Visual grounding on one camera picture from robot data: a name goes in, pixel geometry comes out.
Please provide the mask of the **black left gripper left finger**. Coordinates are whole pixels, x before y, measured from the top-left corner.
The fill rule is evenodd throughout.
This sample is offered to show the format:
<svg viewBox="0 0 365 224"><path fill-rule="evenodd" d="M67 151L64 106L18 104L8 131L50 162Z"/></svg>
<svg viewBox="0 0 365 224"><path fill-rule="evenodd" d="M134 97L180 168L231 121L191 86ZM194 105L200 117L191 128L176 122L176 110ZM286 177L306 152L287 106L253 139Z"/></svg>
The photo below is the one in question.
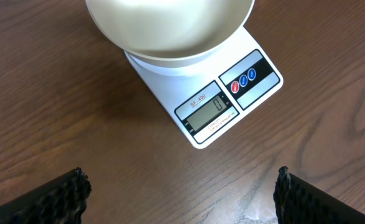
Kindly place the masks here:
<svg viewBox="0 0 365 224"><path fill-rule="evenodd" d="M0 224L80 224L92 191L88 176L77 167L0 206Z"/></svg>

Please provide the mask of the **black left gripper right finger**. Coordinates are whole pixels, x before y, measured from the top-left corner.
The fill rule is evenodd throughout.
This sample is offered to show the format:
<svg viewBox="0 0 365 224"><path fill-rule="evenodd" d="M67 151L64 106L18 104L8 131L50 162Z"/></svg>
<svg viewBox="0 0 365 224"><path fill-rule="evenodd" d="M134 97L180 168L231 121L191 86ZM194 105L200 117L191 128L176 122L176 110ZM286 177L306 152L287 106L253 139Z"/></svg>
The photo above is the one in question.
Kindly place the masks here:
<svg viewBox="0 0 365 224"><path fill-rule="evenodd" d="M273 194L279 224L365 224L365 214L291 174L283 166Z"/></svg>

